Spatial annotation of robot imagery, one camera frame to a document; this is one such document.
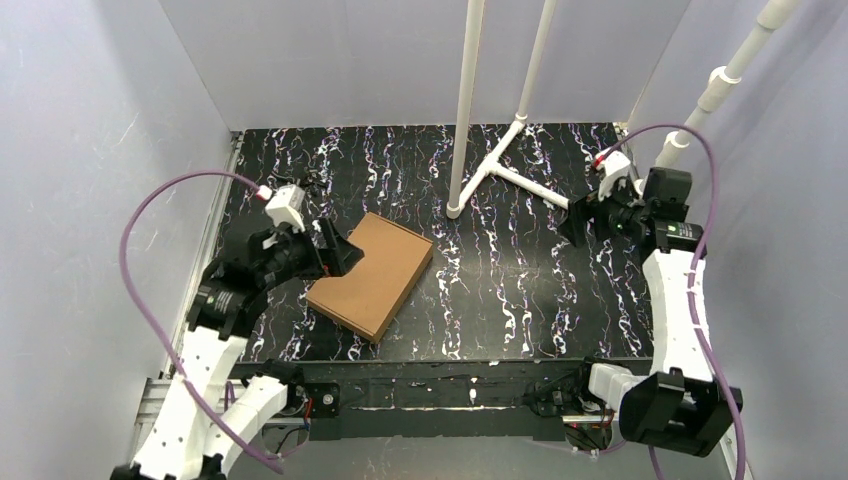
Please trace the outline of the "brown cardboard box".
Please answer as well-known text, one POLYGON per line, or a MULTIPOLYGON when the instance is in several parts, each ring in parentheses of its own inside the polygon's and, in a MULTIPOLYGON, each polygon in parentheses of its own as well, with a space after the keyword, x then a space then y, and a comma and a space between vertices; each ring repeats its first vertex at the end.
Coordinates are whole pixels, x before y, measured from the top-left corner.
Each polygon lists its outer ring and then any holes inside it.
POLYGON ((346 275, 316 281, 306 295, 307 304, 377 343, 432 260, 433 242, 372 212, 349 241, 364 257, 346 275))

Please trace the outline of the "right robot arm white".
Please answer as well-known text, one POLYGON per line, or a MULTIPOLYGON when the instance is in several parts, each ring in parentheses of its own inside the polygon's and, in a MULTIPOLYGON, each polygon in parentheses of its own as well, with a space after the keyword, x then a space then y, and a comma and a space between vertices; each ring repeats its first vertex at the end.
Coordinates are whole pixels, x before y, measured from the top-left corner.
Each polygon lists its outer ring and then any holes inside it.
POLYGON ((638 250, 648 285, 654 350, 648 373, 611 361, 588 360, 578 393, 615 413, 623 438, 705 457, 743 406, 737 387, 722 388, 705 347, 709 329, 702 299, 705 230, 687 221, 690 173, 653 168, 636 184, 626 167, 603 167, 600 185, 572 202, 559 230, 575 246, 587 233, 628 239, 638 250))

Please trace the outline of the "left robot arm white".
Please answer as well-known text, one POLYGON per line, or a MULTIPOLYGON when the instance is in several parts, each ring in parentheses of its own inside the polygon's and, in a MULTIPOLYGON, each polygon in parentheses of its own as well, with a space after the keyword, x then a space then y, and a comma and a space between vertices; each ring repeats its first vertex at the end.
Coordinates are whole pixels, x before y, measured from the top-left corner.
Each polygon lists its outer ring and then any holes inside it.
POLYGON ((244 392, 215 411, 245 350, 268 293, 291 280, 342 277, 364 258, 326 217, 319 220, 325 247, 309 232, 265 220, 257 231, 232 229, 204 269, 187 320, 188 331, 148 437, 114 479, 225 479, 244 453, 279 472, 272 456, 251 448, 266 422, 288 406, 309 403, 303 372, 290 362, 267 361, 244 392))

